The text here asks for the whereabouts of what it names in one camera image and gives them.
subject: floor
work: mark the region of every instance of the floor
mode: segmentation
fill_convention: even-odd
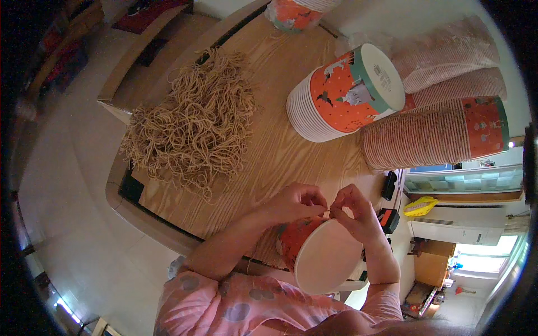
[[[88,65],[64,94],[46,98],[19,190],[36,258],[63,300],[83,321],[102,316],[129,336],[152,333],[166,267],[178,257],[117,216],[105,200],[125,126],[96,97],[134,38],[104,28],[89,39]],[[402,222],[392,239],[405,296],[414,276],[406,255],[410,234]],[[362,293],[349,302],[360,306]]]

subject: air conditioner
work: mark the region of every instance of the air conditioner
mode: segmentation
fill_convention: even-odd
[[[408,222],[411,235],[460,244],[495,246],[506,225],[503,208],[445,208],[435,206]]]

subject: jute string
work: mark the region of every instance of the jute string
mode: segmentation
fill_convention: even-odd
[[[121,151],[151,179],[173,182],[209,202],[218,176],[243,169],[248,126],[258,108],[246,54],[207,49],[202,65],[173,71],[172,91],[134,110]]]

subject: person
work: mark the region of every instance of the person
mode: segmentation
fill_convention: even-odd
[[[360,311],[271,277],[232,272],[268,228],[327,210],[368,255],[370,287]],[[164,285],[154,335],[396,335],[427,329],[457,334],[442,324],[404,322],[399,292],[400,267],[372,204],[359,189],[354,184],[343,188],[328,208],[319,187],[292,183],[192,252]]]

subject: pink shirt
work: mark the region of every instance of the pink shirt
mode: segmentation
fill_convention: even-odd
[[[184,271],[164,285],[154,335],[248,336],[269,319],[304,331],[332,314],[352,309],[327,296],[307,295],[267,276],[231,273],[219,283]],[[362,323],[370,326],[402,320],[398,297],[389,291],[369,297],[361,315]]]

